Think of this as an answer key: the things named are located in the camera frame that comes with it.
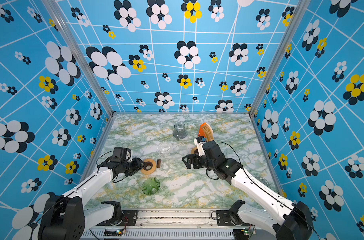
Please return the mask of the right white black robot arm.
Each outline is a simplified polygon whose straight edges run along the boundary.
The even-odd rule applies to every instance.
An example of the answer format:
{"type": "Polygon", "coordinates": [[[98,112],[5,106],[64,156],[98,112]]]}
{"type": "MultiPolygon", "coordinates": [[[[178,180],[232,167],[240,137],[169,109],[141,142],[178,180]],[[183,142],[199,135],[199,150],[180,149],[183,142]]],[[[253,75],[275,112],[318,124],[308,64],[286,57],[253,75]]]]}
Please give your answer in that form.
{"type": "Polygon", "coordinates": [[[238,200],[229,210],[235,225],[251,224],[271,233],[278,240],[308,240],[315,233],[310,209],[303,202],[294,203],[274,192],[241,164],[240,159],[227,158],[218,143],[204,137],[194,140],[196,154],[182,158],[188,169],[205,169],[253,198],[263,210],[238,200]]]}

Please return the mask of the wooden ring dripper holder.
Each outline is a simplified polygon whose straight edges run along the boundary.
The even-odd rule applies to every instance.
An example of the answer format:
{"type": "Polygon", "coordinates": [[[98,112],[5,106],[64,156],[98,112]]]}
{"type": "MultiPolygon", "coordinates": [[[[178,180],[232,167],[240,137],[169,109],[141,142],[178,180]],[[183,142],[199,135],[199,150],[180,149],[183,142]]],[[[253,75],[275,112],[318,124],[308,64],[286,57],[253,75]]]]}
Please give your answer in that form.
{"type": "Polygon", "coordinates": [[[144,175],[150,175],[157,169],[157,163],[153,159],[145,159],[144,166],[141,169],[141,173],[144,175]]]}

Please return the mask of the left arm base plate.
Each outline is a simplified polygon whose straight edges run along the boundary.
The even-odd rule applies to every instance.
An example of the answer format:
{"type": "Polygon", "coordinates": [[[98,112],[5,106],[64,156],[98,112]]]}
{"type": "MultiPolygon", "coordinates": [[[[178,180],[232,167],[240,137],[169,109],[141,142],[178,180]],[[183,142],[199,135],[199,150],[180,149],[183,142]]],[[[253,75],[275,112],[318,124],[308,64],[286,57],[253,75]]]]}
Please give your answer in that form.
{"type": "Polygon", "coordinates": [[[97,224],[97,226],[132,227],[136,225],[137,218],[138,218],[138,210],[122,210],[117,219],[113,217],[111,220],[107,220],[97,224]]]}

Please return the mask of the glass server with wooden handle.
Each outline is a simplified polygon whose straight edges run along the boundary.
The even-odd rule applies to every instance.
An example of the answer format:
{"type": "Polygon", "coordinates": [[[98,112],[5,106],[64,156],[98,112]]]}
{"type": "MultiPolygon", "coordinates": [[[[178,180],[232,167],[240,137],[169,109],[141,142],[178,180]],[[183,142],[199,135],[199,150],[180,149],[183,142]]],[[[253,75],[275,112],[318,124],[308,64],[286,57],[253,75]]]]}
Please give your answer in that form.
{"type": "Polygon", "coordinates": [[[165,153],[167,153],[170,149],[170,144],[168,142],[162,142],[158,145],[158,152],[159,156],[157,159],[157,168],[161,167],[162,158],[164,157],[165,153]]]}

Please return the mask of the green glass dripper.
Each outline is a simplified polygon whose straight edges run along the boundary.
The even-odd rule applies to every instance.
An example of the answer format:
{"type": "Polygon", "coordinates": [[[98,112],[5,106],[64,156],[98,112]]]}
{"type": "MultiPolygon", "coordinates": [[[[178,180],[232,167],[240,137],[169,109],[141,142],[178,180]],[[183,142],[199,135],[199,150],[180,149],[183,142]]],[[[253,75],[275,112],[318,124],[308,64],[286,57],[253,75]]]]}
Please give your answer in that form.
{"type": "Polygon", "coordinates": [[[161,183],[158,178],[150,177],[143,182],[142,191],[147,196],[156,194],[160,189],[161,183]]]}

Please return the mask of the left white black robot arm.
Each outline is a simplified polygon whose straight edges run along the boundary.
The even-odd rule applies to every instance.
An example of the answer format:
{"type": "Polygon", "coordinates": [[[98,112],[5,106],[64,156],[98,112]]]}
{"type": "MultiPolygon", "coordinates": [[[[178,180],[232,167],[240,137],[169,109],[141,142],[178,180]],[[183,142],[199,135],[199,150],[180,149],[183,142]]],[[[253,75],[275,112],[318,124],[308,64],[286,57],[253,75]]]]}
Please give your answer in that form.
{"type": "Polygon", "coordinates": [[[144,161],[134,158],[128,148],[115,147],[111,153],[76,187],[49,197],[39,219],[39,240],[78,240],[85,231],[102,222],[118,225],[124,220],[119,202],[104,201],[95,208],[84,208],[103,186],[115,183],[120,174],[131,177],[144,168],[144,161]]]}

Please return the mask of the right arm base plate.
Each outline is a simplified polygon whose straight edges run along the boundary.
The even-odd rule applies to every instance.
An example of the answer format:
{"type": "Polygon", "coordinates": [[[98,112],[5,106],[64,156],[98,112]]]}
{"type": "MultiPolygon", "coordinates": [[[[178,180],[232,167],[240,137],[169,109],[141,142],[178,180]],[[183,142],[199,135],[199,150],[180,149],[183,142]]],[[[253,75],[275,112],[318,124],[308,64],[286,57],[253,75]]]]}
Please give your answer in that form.
{"type": "Polygon", "coordinates": [[[237,224],[234,220],[232,220],[230,216],[229,210],[217,210],[215,211],[215,217],[217,225],[219,227],[246,227],[248,228],[250,224],[245,224],[242,221],[239,221],[237,224]]]}

